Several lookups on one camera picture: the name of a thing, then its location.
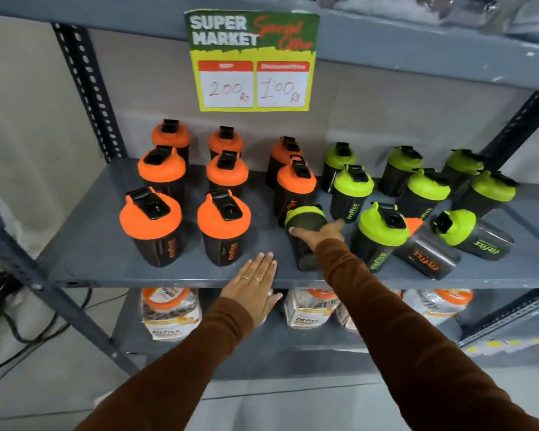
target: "person's left hand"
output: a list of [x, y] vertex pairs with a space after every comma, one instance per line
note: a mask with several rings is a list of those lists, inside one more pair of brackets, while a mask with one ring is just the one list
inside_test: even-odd
[[283, 296], [273, 295], [271, 285], [278, 263], [273, 253], [259, 253], [256, 260], [248, 260], [237, 275], [222, 289], [221, 297], [233, 299], [252, 316], [253, 327], [261, 325], [273, 306]]

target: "white floor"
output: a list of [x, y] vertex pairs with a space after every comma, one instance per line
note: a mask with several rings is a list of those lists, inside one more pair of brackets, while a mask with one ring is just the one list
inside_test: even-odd
[[[83, 291], [73, 291], [77, 301]], [[124, 293], [96, 290], [91, 303]], [[123, 298], [88, 311], [111, 331]], [[539, 367], [489, 370], [524, 409], [539, 417]], [[93, 400], [126, 375], [70, 329], [47, 342], [0, 379], [0, 430], [72, 430]], [[407, 430], [378, 375], [291, 380], [214, 382], [208, 386], [190, 431]]]

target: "price sign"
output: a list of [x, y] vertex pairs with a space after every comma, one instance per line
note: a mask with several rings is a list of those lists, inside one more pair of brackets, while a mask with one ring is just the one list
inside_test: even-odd
[[253, 63], [250, 61], [198, 62], [205, 107], [253, 107]]
[[308, 77], [308, 62], [258, 62], [258, 106], [305, 106]]

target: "person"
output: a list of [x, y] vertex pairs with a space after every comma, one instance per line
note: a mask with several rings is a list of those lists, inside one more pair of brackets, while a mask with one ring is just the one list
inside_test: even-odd
[[[539, 431], [537, 418], [350, 253], [343, 225], [289, 232], [316, 254], [409, 427]], [[76, 431], [183, 430], [217, 365], [281, 298], [271, 293], [276, 268], [272, 253], [248, 260], [188, 337], [122, 384]]]

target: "brown sweater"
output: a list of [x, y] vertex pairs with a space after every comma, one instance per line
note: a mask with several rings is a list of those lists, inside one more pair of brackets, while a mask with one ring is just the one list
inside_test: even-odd
[[[316, 256], [409, 427], [539, 430], [538, 419], [513, 404], [491, 377], [379, 282], [342, 242], [321, 242]], [[251, 329], [252, 319], [243, 307], [219, 298], [184, 341], [122, 384], [76, 430], [182, 431], [217, 365]]]

